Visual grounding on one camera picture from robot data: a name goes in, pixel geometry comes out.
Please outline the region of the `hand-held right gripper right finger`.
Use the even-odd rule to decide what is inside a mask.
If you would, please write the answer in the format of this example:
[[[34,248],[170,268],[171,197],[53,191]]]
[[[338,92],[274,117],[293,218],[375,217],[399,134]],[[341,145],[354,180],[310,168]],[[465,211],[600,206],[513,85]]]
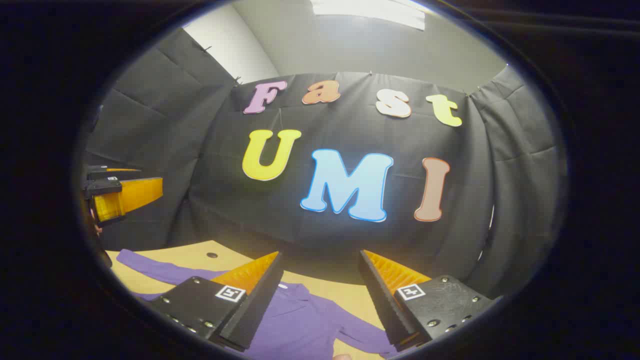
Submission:
[[[388,341],[398,350],[461,330],[495,303],[451,275],[434,278],[372,251],[359,251],[359,273]]]

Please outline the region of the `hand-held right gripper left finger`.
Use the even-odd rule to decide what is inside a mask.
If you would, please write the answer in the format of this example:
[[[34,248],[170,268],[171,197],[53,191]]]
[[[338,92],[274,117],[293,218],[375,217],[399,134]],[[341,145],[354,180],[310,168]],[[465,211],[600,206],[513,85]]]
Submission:
[[[246,351],[284,269],[274,251],[218,276],[189,276],[148,302],[151,309],[213,344]]]

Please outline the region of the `purple knit shirt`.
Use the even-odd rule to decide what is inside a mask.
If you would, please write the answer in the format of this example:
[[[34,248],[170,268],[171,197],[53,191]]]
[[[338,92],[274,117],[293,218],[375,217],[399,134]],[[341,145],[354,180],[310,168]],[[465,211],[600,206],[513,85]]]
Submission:
[[[333,360],[336,340],[385,359],[398,354],[384,330],[302,284],[282,282],[241,355],[252,360]]]

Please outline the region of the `black backdrop cloth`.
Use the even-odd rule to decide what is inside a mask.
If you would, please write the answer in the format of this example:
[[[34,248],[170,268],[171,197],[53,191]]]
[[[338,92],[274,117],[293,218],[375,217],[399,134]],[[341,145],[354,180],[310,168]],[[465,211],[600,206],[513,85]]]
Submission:
[[[108,250],[214,240],[361,284],[368,249],[492,297],[542,266],[567,185],[557,116],[512,66],[470,95],[363,71],[235,85],[182,29],[106,91],[86,157],[165,182]]]

